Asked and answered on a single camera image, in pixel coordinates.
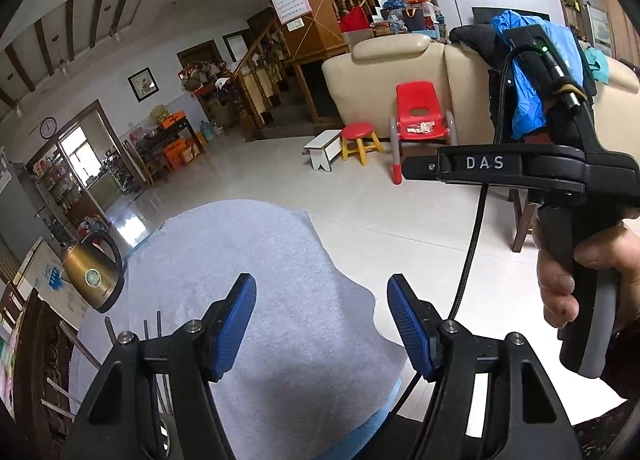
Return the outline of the person's right hand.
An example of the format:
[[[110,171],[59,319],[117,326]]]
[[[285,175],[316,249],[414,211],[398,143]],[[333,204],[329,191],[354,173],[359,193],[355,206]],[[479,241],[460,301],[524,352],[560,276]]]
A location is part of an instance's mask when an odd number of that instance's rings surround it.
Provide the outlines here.
[[[570,267],[556,261],[550,252],[540,220],[536,220],[533,236],[538,248],[537,277],[544,319],[560,329],[579,314],[575,279]],[[630,227],[620,222],[593,235],[575,248],[574,259],[588,269],[616,269],[620,273],[615,332],[639,318],[639,236]]]

